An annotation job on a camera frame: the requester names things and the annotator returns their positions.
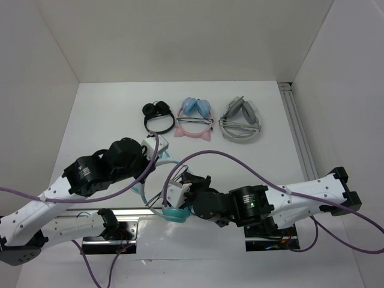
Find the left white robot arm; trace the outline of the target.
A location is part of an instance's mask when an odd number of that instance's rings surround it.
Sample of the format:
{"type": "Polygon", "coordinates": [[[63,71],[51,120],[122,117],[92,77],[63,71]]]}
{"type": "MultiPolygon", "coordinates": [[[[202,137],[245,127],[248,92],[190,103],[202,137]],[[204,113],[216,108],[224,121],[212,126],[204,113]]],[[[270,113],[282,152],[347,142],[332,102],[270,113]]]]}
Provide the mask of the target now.
{"type": "Polygon", "coordinates": [[[142,143],[123,138],[109,149],[78,158],[46,191],[1,217],[1,262],[19,266],[49,247],[77,238],[114,238],[119,222],[109,208],[71,219],[58,215],[74,204],[95,202],[95,193],[119,181],[144,181],[154,170],[159,148],[159,136],[153,134],[142,143]]]}

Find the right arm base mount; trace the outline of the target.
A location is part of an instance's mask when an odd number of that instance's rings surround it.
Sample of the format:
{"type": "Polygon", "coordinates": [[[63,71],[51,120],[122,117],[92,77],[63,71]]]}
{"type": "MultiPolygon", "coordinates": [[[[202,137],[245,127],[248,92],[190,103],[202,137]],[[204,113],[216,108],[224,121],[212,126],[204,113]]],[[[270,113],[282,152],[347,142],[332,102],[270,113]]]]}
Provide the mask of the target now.
{"type": "Polygon", "coordinates": [[[264,219],[260,224],[244,227],[244,235],[247,252],[300,249],[298,233],[294,224],[278,230],[273,219],[264,219]]]}

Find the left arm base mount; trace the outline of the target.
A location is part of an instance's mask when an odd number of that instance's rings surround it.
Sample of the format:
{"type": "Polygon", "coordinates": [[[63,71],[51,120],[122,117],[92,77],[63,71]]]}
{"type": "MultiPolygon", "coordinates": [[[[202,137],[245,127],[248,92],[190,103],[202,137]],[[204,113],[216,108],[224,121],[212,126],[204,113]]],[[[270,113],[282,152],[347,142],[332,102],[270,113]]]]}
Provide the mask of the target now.
{"type": "Polygon", "coordinates": [[[116,216],[111,209],[102,209],[107,215],[114,215],[119,223],[115,233],[106,239],[103,236],[88,236],[82,239],[82,249],[86,255],[136,254],[139,219],[116,216]]]}

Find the teal cat-ear headphones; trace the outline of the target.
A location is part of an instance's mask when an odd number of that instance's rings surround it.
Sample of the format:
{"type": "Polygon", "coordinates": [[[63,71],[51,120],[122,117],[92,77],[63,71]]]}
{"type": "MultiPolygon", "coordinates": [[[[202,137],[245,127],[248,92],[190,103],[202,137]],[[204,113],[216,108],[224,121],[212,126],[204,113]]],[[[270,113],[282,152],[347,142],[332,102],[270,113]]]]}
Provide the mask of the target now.
{"type": "MultiPolygon", "coordinates": [[[[164,151],[159,155],[156,166],[158,167],[165,164],[178,164],[178,163],[179,161],[174,159],[169,152],[164,151]]],[[[141,183],[136,184],[133,188],[131,188],[131,191],[133,191],[134,193],[140,196],[142,202],[153,214],[165,219],[166,221],[184,223],[186,222],[187,218],[190,216],[189,210],[176,209],[173,207],[162,207],[161,209],[156,209],[151,206],[148,206],[147,205],[148,201],[144,193],[144,185],[141,183]]]]}

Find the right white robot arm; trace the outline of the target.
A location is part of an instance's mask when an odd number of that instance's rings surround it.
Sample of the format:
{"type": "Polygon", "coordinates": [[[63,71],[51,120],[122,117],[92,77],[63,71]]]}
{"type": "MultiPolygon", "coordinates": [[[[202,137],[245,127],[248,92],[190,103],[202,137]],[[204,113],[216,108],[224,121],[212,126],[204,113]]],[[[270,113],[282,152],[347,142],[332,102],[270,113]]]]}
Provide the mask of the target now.
{"type": "Polygon", "coordinates": [[[181,183],[189,186],[184,208],[191,208],[201,219],[219,227],[235,223],[238,227],[262,225],[268,235],[294,225],[297,221],[323,212],[346,215],[345,208],[358,211],[362,202],[347,186],[343,167],[334,168],[317,180],[273,188],[269,185],[244,186],[228,193],[211,188],[211,177],[184,172],[181,183]]]}

